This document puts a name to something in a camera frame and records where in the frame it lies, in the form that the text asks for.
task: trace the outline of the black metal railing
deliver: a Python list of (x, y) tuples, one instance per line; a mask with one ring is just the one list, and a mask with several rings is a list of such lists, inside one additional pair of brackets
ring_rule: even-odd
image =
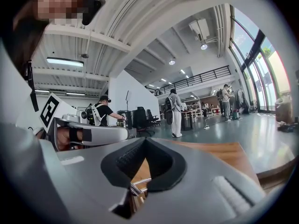
[(169, 93), (171, 89), (179, 90), (179, 89), (182, 89), (182, 88), (185, 88), (188, 86), (200, 84), (200, 83), (203, 83), (206, 81), (214, 80), (214, 79), (228, 76), (228, 75), (231, 75), (228, 66), (223, 66), (223, 67), (190, 77), (188, 79), (177, 81), (173, 84), (164, 86), (160, 89), (154, 90), (155, 91), (154, 95), (155, 96), (163, 95), (163, 94)]

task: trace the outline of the black strap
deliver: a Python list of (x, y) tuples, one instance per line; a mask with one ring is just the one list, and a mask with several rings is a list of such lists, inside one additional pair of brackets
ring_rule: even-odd
[(78, 129), (76, 128), (70, 128), (70, 142), (81, 142), (78, 140), (77, 131)]

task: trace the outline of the black t-shirt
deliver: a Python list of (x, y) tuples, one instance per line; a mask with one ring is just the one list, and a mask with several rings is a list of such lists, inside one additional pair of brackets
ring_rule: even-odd
[(107, 116), (112, 114), (113, 111), (107, 106), (107, 105), (101, 105), (97, 108), (99, 115), (102, 119), (100, 126), (107, 126)]

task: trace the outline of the hand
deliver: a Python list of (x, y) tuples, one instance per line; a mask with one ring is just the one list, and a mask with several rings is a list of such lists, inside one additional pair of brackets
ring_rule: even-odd
[[(77, 131), (78, 140), (82, 141), (82, 130)], [(59, 127), (57, 129), (57, 142), (60, 151), (69, 150), (70, 145), (70, 129)]]

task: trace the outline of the person wearing black t-shirt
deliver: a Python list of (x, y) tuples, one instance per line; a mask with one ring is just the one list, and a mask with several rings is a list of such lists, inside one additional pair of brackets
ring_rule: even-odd
[(108, 98), (108, 96), (102, 96), (97, 104), (94, 106), (97, 108), (99, 115), (100, 115), (100, 126), (107, 126), (107, 116), (111, 116), (116, 119), (123, 119), (126, 120), (125, 117), (113, 113), (113, 111), (108, 107), (108, 103), (110, 103), (111, 100)]

